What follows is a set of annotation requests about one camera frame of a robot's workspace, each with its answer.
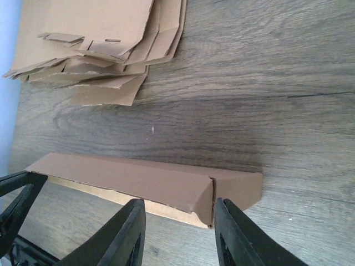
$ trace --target brown cardboard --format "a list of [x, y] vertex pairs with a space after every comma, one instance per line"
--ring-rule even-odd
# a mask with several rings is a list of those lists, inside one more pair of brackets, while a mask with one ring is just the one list
[[110, 81], [93, 84], [79, 84], [78, 92], [71, 100], [71, 104], [82, 106], [94, 106], [104, 104], [116, 104], [132, 106], [134, 98], [143, 84], [147, 73], [143, 75], [123, 76], [110, 79]]
[[153, 0], [52, 0], [43, 31], [85, 36], [80, 51], [119, 57], [141, 41], [152, 4]]
[[65, 154], [46, 155], [26, 171], [119, 204], [143, 198], [147, 212], [205, 228], [213, 226], [218, 197], [241, 209], [261, 198], [260, 173]]
[[64, 33], [42, 33], [38, 38], [43, 38], [44, 40], [58, 40], [65, 43], [78, 43], [84, 40], [84, 36], [73, 35], [73, 34], [64, 34]]
[[139, 63], [147, 59], [159, 32], [161, 1], [162, 0], [154, 1], [143, 39], [134, 47], [133, 51], [129, 55], [128, 60], [126, 60], [124, 64], [129, 65]]
[[145, 64], [147, 65], [153, 65], [153, 64], [160, 64], [160, 63], [166, 63], [172, 60], [172, 58], [175, 55], [176, 49], [178, 48], [180, 38], [182, 36], [182, 32], [184, 31], [184, 23], [185, 23], [185, 16], [186, 16], [186, 6], [187, 6], [187, 0], [181, 0], [181, 11], [180, 11], [180, 21], [179, 21], [179, 28], [177, 29], [176, 36], [173, 40], [173, 43], [167, 53], [166, 56], [160, 58], [160, 59], [154, 59], [154, 60], [147, 60]]
[[146, 70], [146, 66], [143, 64], [133, 64], [127, 67], [124, 67], [121, 64], [113, 64], [106, 67], [100, 67], [76, 59], [67, 60], [63, 66], [64, 67], [57, 66], [39, 73], [31, 74], [28, 81], [72, 85], [80, 81], [91, 79], [144, 74]]
[[181, 0], [162, 1], [159, 19], [159, 33], [149, 52], [147, 61], [167, 55], [180, 25]]
[[50, 7], [48, 0], [24, 0], [15, 58], [11, 69], [36, 66], [40, 62], [76, 55], [80, 44], [65, 47], [61, 42], [44, 41], [37, 36], [43, 33], [43, 22]]
[[66, 60], [66, 58], [52, 59], [52, 60], [47, 60], [47, 61], [40, 62], [37, 64], [29, 65], [25, 68], [17, 69], [15, 71], [10, 70], [3, 77], [6, 78], [6, 77], [10, 76], [12, 79], [16, 79], [22, 75], [29, 75], [29, 74], [36, 73], [38, 71], [42, 71], [42, 70], [46, 70], [46, 69], [55, 67], [58, 64], [64, 62], [65, 60]]

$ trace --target flattened cardboard box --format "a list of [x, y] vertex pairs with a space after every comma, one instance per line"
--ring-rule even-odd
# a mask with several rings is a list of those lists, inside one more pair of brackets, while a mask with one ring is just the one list
[[146, 211], [213, 227], [214, 203], [229, 198], [246, 209], [261, 198], [262, 174], [128, 158], [48, 154], [26, 171], [119, 204], [145, 199]]

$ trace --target black plastic jaw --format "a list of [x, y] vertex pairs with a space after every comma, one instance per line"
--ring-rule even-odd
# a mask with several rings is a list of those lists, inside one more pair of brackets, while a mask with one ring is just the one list
[[144, 201], [131, 199], [95, 235], [56, 266], [140, 266], [144, 239]]
[[215, 232], [221, 266], [307, 266], [272, 240], [229, 199], [217, 200]]

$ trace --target wooden floor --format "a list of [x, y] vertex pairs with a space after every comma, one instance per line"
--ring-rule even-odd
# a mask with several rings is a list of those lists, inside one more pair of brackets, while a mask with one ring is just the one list
[[[176, 59], [134, 106], [22, 87], [11, 171], [53, 151], [260, 171], [246, 213], [266, 233], [309, 265], [355, 265], [354, 44], [355, 1], [189, 0]], [[21, 235], [62, 258], [118, 209], [46, 184]], [[149, 214], [144, 265], [218, 265], [214, 231]]]

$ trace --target white wall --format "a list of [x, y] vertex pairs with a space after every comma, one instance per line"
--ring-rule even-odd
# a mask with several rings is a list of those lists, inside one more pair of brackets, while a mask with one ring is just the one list
[[21, 5], [22, 0], [0, 0], [0, 177], [8, 173], [20, 92], [18, 80], [3, 79], [1, 76], [10, 69], [15, 54]]

